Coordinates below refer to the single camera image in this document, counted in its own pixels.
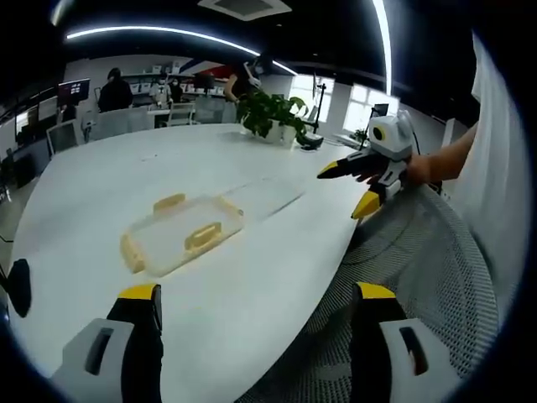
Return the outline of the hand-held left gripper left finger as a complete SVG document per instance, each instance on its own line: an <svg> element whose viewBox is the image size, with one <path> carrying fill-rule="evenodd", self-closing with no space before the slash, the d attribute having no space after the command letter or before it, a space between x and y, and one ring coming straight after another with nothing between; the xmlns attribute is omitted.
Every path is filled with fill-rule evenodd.
<svg viewBox="0 0 537 403"><path fill-rule="evenodd" d="M129 287L64 346L50 380L70 402L160 402L162 330L161 286Z"/></svg>

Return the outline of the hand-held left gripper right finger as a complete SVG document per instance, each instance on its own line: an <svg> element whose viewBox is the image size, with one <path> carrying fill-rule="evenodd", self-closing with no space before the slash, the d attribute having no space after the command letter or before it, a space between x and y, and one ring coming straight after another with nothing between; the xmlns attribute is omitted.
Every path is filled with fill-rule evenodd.
<svg viewBox="0 0 537 403"><path fill-rule="evenodd" d="M448 347L395 294L352 287L351 402L445 402L460 383Z"/></svg>

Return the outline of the person's right hand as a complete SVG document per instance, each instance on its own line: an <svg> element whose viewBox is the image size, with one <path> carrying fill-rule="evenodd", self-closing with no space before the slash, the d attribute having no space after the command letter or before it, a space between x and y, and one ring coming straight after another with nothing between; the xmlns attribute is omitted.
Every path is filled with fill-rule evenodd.
<svg viewBox="0 0 537 403"><path fill-rule="evenodd" d="M364 171L357 176L357 182L366 182L368 185L377 182L381 177L380 171ZM412 154L407 159L407 170L405 180L412 185L423 185L431 183L431 168L429 159L425 155Z"/></svg>

